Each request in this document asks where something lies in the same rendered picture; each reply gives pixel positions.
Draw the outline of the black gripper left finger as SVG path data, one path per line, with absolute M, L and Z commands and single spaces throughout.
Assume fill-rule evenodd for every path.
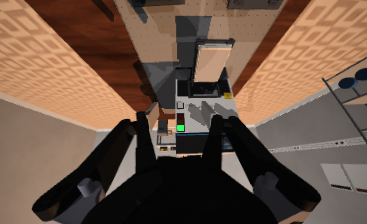
M 150 136 L 158 117 L 158 102 L 146 112 L 136 112 L 134 194 L 139 210 L 145 214 L 157 211 L 164 201 L 163 182 Z M 45 224 L 81 224 L 88 212 L 106 197 L 134 135 L 136 121 L 121 120 L 77 169 L 36 200 L 32 211 Z

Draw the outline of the white well plate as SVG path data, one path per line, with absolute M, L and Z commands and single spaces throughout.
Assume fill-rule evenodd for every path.
M 232 45 L 229 44 L 198 44 L 198 51 L 197 51 L 197 58 L 196 58 L 196 65 L 195 65 L 195 72 L 194 72 L 194 82 L 217 82 L 217 81 L 195 81 L 197 66 L 199 61 L 200 50 L 232 50 Z

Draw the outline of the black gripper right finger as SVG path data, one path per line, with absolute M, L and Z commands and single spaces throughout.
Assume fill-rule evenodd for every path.
M 194 180 L 193 198 L 198 208 L 211 212 L 219 205 L 225 132 L 254 195 L 269 207 L 278 224 L 302 224 L 321 201 L 318 191 L 281 164 L 238 117 L 223 119 L 216 114 L 202 101 L 201 115 L 209 134 Z

